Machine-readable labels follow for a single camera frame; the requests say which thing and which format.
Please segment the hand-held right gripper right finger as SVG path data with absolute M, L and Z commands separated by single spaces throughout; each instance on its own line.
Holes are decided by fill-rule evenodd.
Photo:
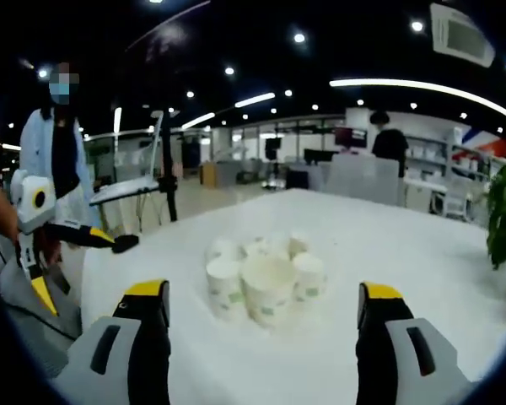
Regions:
M 458 404 L 473 387 L 452 343 L 393 287 L 359 285 L 357 324 L 357 404 Z

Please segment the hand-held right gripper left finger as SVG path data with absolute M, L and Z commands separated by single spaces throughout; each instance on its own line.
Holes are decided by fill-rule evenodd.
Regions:
M 52 385 L 69 404 L 168 404 L 170 283 L 137 283 L 72 344 Z

